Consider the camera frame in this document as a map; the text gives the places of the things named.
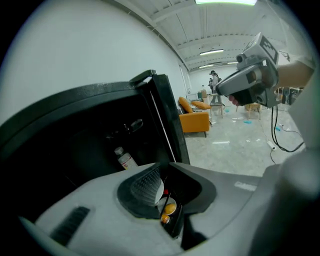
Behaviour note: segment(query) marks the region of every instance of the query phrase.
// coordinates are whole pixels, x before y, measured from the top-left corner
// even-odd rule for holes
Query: concrete floor
[[[185,133],[190,164],[218,172],[262,176],[266,167],[274,164],[270,158],[271,148],[267,144],[267,141],[273,143],[271,109],[262,107],[261,120],[259,113],[252,111],[251,124],[247,124],[244,121],[248,119],[248,112],[244,106],[238,107],[236,112],[236,106],[231,105],[226,97],[222,101],[229,107],[224,108],[223,118],[219,107],[212,109],[213,124],[210,131],[206,132],[207,137],[203,132]],[[287,112],[289,106],[280,104],[278,108],[278,124],[284,125],[285,130],[298,132]],[[276,130],[276,136],[278,143],[288,150],[293,150],[303,141],[296,132],[282,129]],[[304,148],[305,145],[302,145],[296,152]],[[272,158],[276,164],[280,164],[292,154],[295,153],[282,151],[276,146]]]

